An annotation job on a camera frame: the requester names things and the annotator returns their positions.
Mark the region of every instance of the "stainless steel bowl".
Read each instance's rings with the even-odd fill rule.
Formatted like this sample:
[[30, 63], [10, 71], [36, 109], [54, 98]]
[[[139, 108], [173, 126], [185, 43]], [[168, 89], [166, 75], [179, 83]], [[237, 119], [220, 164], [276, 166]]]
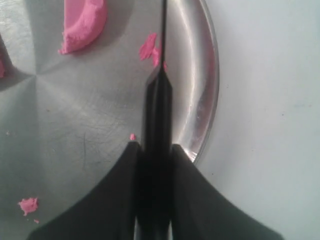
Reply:
[[[102, 36], [59, 55], [63, 0], [0, 0], [0, 238], [35, 227], [17, 202], [39, 197], [29, 218], [45, 223], [82, 198], [140, 136], [152, 61], [139, 48], [160, 29], [160, 0], [108, 0]], [[205, 0], [170, 0], [168, 76], [174, 94], [173, 141], [192, 161], [214, 118], [219, 61]]]

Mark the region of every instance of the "pink play dough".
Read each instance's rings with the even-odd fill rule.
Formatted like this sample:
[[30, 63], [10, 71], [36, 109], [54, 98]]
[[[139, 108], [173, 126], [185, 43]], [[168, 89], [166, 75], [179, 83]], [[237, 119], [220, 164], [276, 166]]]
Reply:
[[5, 66], [0, 60], [0, 78], [3, 78], [5, 76]]
[[145, 60], [151, 57], [156, 45], [157, 34], [151, 33], [145, 40], [144, 44], [139, 49], [140, 60]]
[[64, 32], [60, 54], [89, 45], [103, 31], [107, 21], [105, 0], [64, 0]]
[[134, 141], [134, 140], [136, 140], [136, 139], [137, 139], [136, 135], [135, 135], [134, 133], [131, 133], [131, 134], [130, 134], [130, 140], [131, 140], [131, 141]]
[[29, 199], [22, 199], [18, 203], [21, 210], [24, 212], [23, 216], [27, 216], [29, 213], [33, 213], [38, 208], [38, 198], [30, 197]]

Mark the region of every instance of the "metal plate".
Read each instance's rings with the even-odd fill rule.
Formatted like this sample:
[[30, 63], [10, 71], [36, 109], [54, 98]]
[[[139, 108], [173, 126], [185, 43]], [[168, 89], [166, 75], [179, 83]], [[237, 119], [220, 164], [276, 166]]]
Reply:
[[[160, 28], [160, 0], [108, 0], [102, 36], [59, 55], [63, 0], [0, 0], [0, 239], [25, 239], [73, 205], [109, 171], [130, 133], [139, 137], [152, 61], [139, 60]], [[211, 128], [219, 80], [204, 0], [170, 0], [168, 76], [173, 141], [194, 161]], [[21, 198], [39, 197], [23, 217]]]

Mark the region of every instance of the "metal surface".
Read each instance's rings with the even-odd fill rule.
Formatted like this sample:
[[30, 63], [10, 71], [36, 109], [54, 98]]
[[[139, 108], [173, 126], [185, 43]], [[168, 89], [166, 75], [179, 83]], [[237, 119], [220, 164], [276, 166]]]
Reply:
[[[152, 61], [139, 47], [160, 30], [159, 0], [108, 0], [102, 36], [59, 55], [62, 0], [0, 0], [0, 239], [25, 239], [82, 198], [139, 137]], [[173, 87], [173, 142], [194, 161], [216, 109], [214, 30], [204, 0], [168, 4], [166, 62]], [[23, 217], [21, 198], [39, 197]]]

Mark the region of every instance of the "white table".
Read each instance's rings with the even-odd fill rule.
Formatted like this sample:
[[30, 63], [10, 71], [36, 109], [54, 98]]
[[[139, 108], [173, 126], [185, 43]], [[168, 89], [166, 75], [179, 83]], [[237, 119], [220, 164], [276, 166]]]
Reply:
[[287, 240], [320, 239], [320, 1], [207, 0], [220, 93], [199, 163]]

